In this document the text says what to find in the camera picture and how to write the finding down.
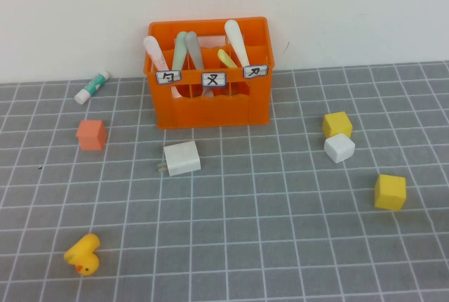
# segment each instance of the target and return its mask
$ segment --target orange block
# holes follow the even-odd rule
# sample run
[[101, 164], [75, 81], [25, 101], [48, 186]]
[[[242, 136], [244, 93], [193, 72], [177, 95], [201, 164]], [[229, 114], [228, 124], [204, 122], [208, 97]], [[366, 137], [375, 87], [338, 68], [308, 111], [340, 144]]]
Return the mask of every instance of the orange block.
[[102, 121], [81, 121], [76, 132], [82, 150], [103, 150], [107, 132]]

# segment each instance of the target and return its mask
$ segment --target white label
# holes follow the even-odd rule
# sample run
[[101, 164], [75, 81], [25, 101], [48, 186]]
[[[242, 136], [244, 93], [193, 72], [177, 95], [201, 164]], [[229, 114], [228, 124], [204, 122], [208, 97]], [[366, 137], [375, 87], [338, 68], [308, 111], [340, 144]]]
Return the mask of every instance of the white label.
[[201, 75], [203, 86], [225, 86], [226, 73], [225, 72], [204, 72]]
[[169, 84], [181, 80], [181, 72], [179, 70], [166, 70], [156, 73], [157, 83]]
[[243, 69], [243, 77], [252, 79], [253, 77], [265, 76], [268, 74], [267, 65], [247, 65]]

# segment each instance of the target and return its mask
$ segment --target yellow cube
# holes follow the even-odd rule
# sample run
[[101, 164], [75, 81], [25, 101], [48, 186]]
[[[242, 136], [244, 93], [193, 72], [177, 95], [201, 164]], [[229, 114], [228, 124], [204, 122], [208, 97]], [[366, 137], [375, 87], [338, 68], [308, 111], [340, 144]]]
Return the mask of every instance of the yellow cube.
[[406, 199], [406, 179], [404, 177], [379, 175], [374, 188], [375, 207], [399, 211]]
[[339, 133], [344, 133], [351, 138], [352, 124], [346, 112], [342, 111], [325, 115], [323, 120], [323, 133], [326, 138]]

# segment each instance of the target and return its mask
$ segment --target yellow duck toy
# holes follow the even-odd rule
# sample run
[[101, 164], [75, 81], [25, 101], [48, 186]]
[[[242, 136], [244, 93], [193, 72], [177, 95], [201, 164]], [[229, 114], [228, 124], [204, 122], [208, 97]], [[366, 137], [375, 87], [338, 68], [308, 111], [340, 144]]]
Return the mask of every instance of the yellow duck toy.
[[64, 260], [75, 265], [75, 270], [84, 276], [95, 273], [100, 260], [93, 253], [100, 246], [100, 239], [95, 234], [84, 235], [71, 249], [65, 252]]

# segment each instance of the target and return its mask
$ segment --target wall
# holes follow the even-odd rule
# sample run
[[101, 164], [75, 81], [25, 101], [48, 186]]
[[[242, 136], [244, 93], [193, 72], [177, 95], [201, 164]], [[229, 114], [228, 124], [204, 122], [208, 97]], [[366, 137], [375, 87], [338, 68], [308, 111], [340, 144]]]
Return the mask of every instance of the wall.
[[142, 76], [156, 20], [269, 20], [277, 69], [449, 58], [447, 0], [0, 0], [0, 82]]

